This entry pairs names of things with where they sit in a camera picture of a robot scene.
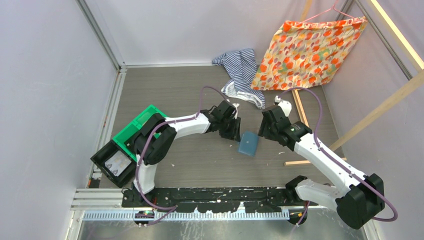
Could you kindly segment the blue card holder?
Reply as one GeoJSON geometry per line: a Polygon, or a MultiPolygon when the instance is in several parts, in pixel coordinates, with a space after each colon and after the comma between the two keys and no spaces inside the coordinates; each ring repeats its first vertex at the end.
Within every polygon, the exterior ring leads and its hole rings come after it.
{"type": "Polygon", "coordinates": [[[238,145],[238,152],[250,157],[256,155],[257,146],[259,142],[259,136],[251,131],[245,131],[238,145]]]}

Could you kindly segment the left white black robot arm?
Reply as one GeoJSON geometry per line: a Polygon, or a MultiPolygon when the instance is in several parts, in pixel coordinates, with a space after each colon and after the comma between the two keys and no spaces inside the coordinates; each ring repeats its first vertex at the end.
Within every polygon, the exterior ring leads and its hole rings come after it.
{"type": "Polygon", "coordinates": [[[241,118],[238,116],[238,103],[228,99],[211,109],[182,117],[152,115],[134,135],[133,145],[137,167],[133,185],[137,190],[134,200],[141,207],[153,202],[155,175],[158,163],[162,161],[174,140],[194,134],[218,132],[221,138],[240,142],[241,118]]]}

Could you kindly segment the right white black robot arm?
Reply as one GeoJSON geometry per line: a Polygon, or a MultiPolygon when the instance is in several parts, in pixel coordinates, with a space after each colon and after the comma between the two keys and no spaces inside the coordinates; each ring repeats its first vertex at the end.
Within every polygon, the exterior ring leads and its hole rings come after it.
{"type": "Polygon", "coordinates": [[[288,203],[309,201],[324,206],[355,230],[384,210],[384,182],[378,175],[366,175],[342,160],[304,123],[291,123],[281,106],[270,106],[261,113],[260,137],[304,157],[332,183],[328,186],[299,175],[285,185],[288,203]]]}

